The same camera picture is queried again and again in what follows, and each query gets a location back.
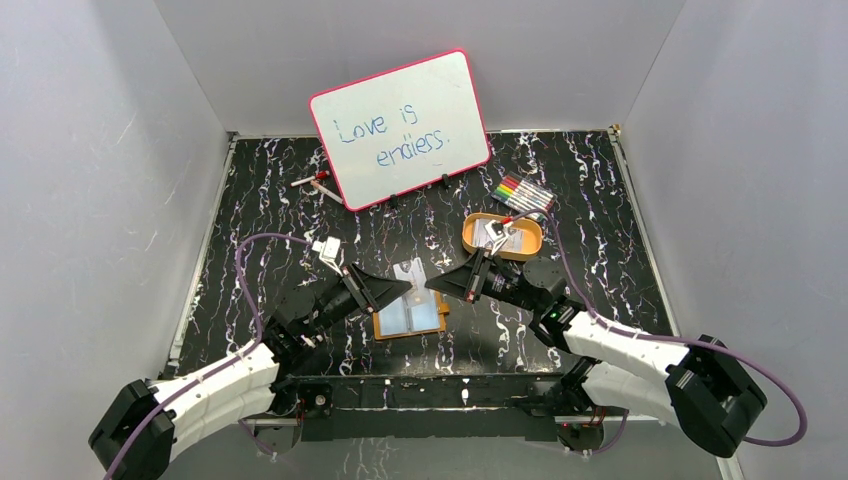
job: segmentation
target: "marker set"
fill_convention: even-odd
[[[550,190],[545,190],[536,183],[514,173],[508,173],[504,177],[498,188],[492,192],[492,198],[518,212],[526,212],[534,208],[550,210],[554,200],[556,200],[556,196]],[[537,213],[528,215],[528,217],[533,220],[543,218],[542,215]]]

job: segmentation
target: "whiteboard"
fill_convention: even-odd
[[[482,165],[491,155],[462,50],[317,93],[309,108],[352,211]]]

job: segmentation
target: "cable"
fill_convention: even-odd
[[[592,455],[597,455],[599,453],[604,453],[607,450],[611,449],[613,445],[618,442],[618,439],[621,438],[621,434],[624,433],[624,426],[627,425],[627,417],[630,415],[630,410],[625,410],[624,415],[621,416],[621,425],[618,426],[618,430],[615,432],[615,436],[612,437],[610,443],[604,445],[603,447],[597,450],[591,450]]]
[[[592,426],[592,423],[595,422],[596,416],[598,416],[598,407],[595,407],[595,408],[592,409],[592,418],[589,419],[589,423],[584,423],[583,426],[584,427]]]
[[[306,411],[305,411],[306,400],[300,399],[297,406],[297,413],[294,414],[295,421],[297,422],[298,427],[303,427],[303,421],[306,419]]]
[[[604,419],[605,419],[605,418],[607,418],[607,407],[604,407],[604,408],[601,410],[601,418],[600,418],[600,419],[598,419],[598,423],[596,423],[595,425],[597,425],[597,426],[603,425],[603,424],[604,424]]]
[[[244,271],[242,268],[242,263],[244,263],[242,259],[244,257],[244,250],[247,248],[247,246],[255,242],[256,240],[261,240],[263,238],[276,238],[290,242],[302,243],[304,245],[311,245],[311,242],[307,242],[306,240],[302,240],[300,238],[294,238],[289,235],[283,235],[282,233],[257,233],[256,235],[251,235],[250,237],[247,237],[241,243],[241,245],[236,248],[236,280],[238,281],[242,291],[244,292],[244,298],[247,299],[247,304],[250,306],[251,313],[253,313],[253,320],[251,321],[251,323],[253,324],[254,328],[253,337],[255,341],[250,347],[248,347],[244,351],[244,355],[253,352],[259,347],[259,345],[261,345],[263,326],[262,317],[259,314],[259,307],[256,306],[256,301],[253,299],[253,295],[251,295],[250,290],[247,288],[247,280],[244,278]],[[206,374],[205,378],[209,378],[213,375],[220,373],[222,370],[230,367],[239,359],[239,356],[232,355],[231,358],[229,358],[227,361],[225,361],[221,365],[218,365],[217,367],[212,369],[212,371]],[[127,452],[129,451],[130,447],[132,447],[133,443],[135,443],[135,441],[138,439],[138,436],[141,435],[141,432],[144,430],[144,428],[147,427],[147,424],[149,424],[151,420],[156,417],[156,415],[159,415],[163,410],[165,410],[165,407],[170,405],[171,402],[180,398],[186,392],[199,385],[199,383],[200,382],[198,382],[196,378],[190,381],[183,388],[177,390],[176,392],[174,392],[173,395],[163,400],[162,403],[157,405],[153,410],[150,411],[150,413],[148,413],[141,420],[141,422],[139,422],[139,424],[135,427],[130,436],[124,442],[123,446],[121,446],[121,449],[118,451],[118,454],[115,455],[115,458],[112,460],[112,464],[109,465],[109,469],[106,470],[106,475],[103,477],[103,480],[111,480],[112,476],[115,475],[115,471],[118,469],[118,465],[121,464],[121,461],[123,461],[124,457],[127,455]]]
[[[532,209],[532,210],[527,210],[525,212],[522,212],[518,215],[513,216],[513,220],[518,220],[519,218],[525,217],[525,216],[533,214],[533,213],[538,213],[538,214],[544,215],[545,218],[548,219],[548,222],[549,222],[548,225],[550,225],[551,230],[553,230],[554,238],[556,239],[556,243],[557,243],[557,248],[559,249],[559,254],[562,257],[562,265],[565,267],[566,275],[568,275],[569,287],[572,290],[574,290],[575,292],[577,292],[577,295],[583,301],[583,304],[586,305],[586,309],[589,311],[589,314],[598,323],[600,323],[601,326],[603,326],[604,328],[607,328],[610,332],[613,332],[615,334],[622,335],[622,336],[625,336],[625,337],[628,337],[628,338],[640,338],[640,339],[643,339],[643,340],[653,340],[655,342],[680,343],[680,344],[689,345],[689,346],[692,346],[692,347],[700,347],[700,348],[704,348],[706,350],[712,350],[714,352],[718,352],[718,353],[727,355],[728,357],[735,358],[736,360],[744,363],[745,365],[748,365],[749,367],[751,367],[752,369],[756,370],[758,373],[760,373],[761,375],[763,375],[764,377],[769,379],[772,383],[774,383],[777,386],[777,388],[779,388],[789,398],[789,400],[792,402],[792,406],[795,407],[795,411],[798,413],[798,430],[793,435],[786,437],[786,438],[783,438],[783,439],[780,439],[780,440],[763,440],[763,439],[751,438],[751,437],[745,437],[745,438],[743,438],[743,440],[748,442],[748,443],[751,443],[751,444],[754,444],[754,445],[760,445],[760,446],[764,446],[764,447],[785,447],[785,446],[788,446],[788,445],[792,445],[794,443],[798,443],[798,441],[800,441],[802,438],[804,438],[804,435],[806,435],[806,433],[807,433],[807,411],[804,410],[804,406],[801,404],[801,400],[798,398],[798,396],[795,394],[795,392],[793,392],[792,389],[789,388],[789,385],[784,383],[781,379],[777,378],[777,376],[775,374],[771,373],[765,367],[763,367],[759,363],[755,362],[754,360],[752,360],[748,357],[745,357],[744,355],[741,355],[739,353],[728,350],[725,347],[713,345],[712,343],[703,342],[701,340],[695,340],[695,339],[683,338],[683,337],[672,337],[672,336],[668,336],[668,335],[652,335],[652,334],[641,334],[641,333],[638,334],[636,337],[633,337],[632,332],[628,332],[628,331],[620,329],[616,326],[610,325],[606,321],[606,319],[604,319],[604,317],[602,317],[598,313],[598,311],[595,310],[595,307],[592,306],[592,304],[589,302],[589,299],[580,290],[580,288],[577,287],[577,282],[574,281],[574,276],[571,274],[571,268],[569,268],[569,266],[568,266],[568,260],[566,260],[566,258],[565,258],[565,247],[563,246],[562,239],[559,236],[559,231],[554,227],[555,222],[554,222],[554,219],[551,216],[551,214],[548,213],[547,210],[542,210],[542,209],[536,208],[536,209]],[[607,448],[611,447],[612,444],[613,444],[613,442],[610,442],[610,444],[607,445]]]
[[[250,435],[250,438],[253,439],[253,443],[256,444],[257,448],[259,448],[259,450],[261,450],[262,453],[264,453],[265,455],[274,455],[274,456],[277,455],[277,452],[275,452],[274,449],[270,445],[268,445],[267,443],[260,440],[259,437],[257,437],[256,434],[253,433],[253,429],[250,428],[250,426],[247,425],[247,422],[245,422],[244,420],[239,420],[239,425],[241,425],[241,428],[243,428],[244,431],[248,435]]]

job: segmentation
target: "white marker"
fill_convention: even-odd
[[[336,195],[335,193],[331,192],[329,189],[327,189],[327,187],[325,187],[325,186],[321,185],[321,184],[320,184],[320,183],[318,183],[316,180],[312,180],[312,181],[310,181],[309,183],[311,183],[311,184],[312,184],[312,187],[313,187],[315,190],[318,190],[319,192],[321,192],[321,193],[323,193],[324,195],[326,195],[326,196],[328,196],[328,197],[332,198],[333,200],[335,200],[335,201],[337,201],[337,202],[339,202],[339,203],[341,203],[341,204],[344,204],[344,200],[342,200],[342,197],[340,197],[340,196]]]
[[[318,172],[311,177],[301,178],[300,180],[295,180],[292,182],[292,188],[297,187],[299,185],[303,185],[304,183],[309,183],[312,180],[321,180],[322,178],[327,178],[330,176],[330,172],[324,170],[323,172]]]

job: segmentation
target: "pink whiteboard frame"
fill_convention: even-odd
[[[330,156],[330,151],[327,149],[327,146],[324,143],[324,135],[321,134],[321,129],[318,127],[318,120],[315,118],[315,112],[312,110],[312,101],[315,100],[315,98],[320,97],[321,95],[325,95],[325,94],[330,93],[330,92],[335,92],[336,90],[341,90],[341,89],[347,88],[351,85],[356,85],[357,83],[367,82],[368,80],[372,80],[372,79],[377,78],[377,77],[382,77],[383,75],[388,75],[392,72],[396,72],[398,70],[403,70],[404,68],[409,68],[409,67],[412,67],[412,66],[424,63],[424,62],[429,62],[430,60],[435,60],[437,58],[444,57],[445,55],[450,55],[450,54],[457,53],[457,52],[461,53],[462,56],[465,57],[465,64],[468,66],[468,75],[469,75],[469,77],[471,77],[471,90],[474,92],[474,101],[477,103],[477,113],[480,115],[480,125],[483,127],[483,140],[486,141],[487,144],[488,144],[488,139],[486,138],[486,124],[483,122],[483,111],[480,109],[480,96],[477,95],[477,84],[474,83],[474,75],[471,72],[471,62],[468,61],[468,54],[465,52],[465,50],[463,50],[461,48],[455,48],[453,50],[449,50],[447,52],[440,53],[438,55],[433,55],[432,57],[427,57],[425,59],[418,60],[418,61],[412,62],[412,63],[408,63],[406,65],[402,65],[400,67],[396,67],[396,68],[393,68],[391,70],[386,70],[385,72],[375,73],[374,75],[370,75],[370,76],[367,76],[365,78],[360,78],[359,80],[355,80],[353,82],[346,83],[344,85],[340,85],[338,87],[334,87],[334,88],[331,88],[329,90],[324,90],[322,92],[318,92],[318,93],[312,95],[311,97],[309,97],[309,113],[312,115],[312,122],[315,124],[315,129],[318,131],[318,138],[321,139],[321,145],[324,146],[324,154],[327,155],[327,160],[330,161],[330,170],[332,170],[332,172],[333,172],[333,177],[336,176],[336,169],[333,166],[333,158]],[[487,149],[487,151],[489,152],[489,155],[482,162],[471,165],[471,166],[466,167],[466,168],[459,169],[455,172],[448,173],[448,176],[453,176],[453,175],[456,175],[458,173],[462,173],[462,172],[471,170],[472,168],[477,168],[480,165],[484,165],[486,162],[488,162],[492,158],[492,150]],[[418,185],[416,187],[412,187],[412,188],[409,188],[409,189],[404,190],[402,192],[398,192],[395,195],[400,197],[403,194],[409,193],[413,190],[418,190],[421,187],[426,187],[427,185],[439,182],[441,180],[442,180],[441,177],[440,178],[434,178],[433,180],[430,180],[428,182],[424,182],[421,185]],[[364,209],[371,207],[373,205],[376,205],[378,203],[385,202],[386,200],[391,198],[391,197],[382,198],[382,199],[377,200],[373,203],[369,203],[368,205],[363,205],[362,207],[359,207],[357,209],[353,209],[353,208],[350,208],[350,206],[347,204],[347,198],[344,195],[344,191],[342,190],[341,185],[339,185],[338,182],[336,182],[336,184],[339,186],[339,193],[342,195],[342,199],[344,200],[344,203],[345,203],[345,208],[347,208],[351,212],[358,212],[360,210],[364,210]]]

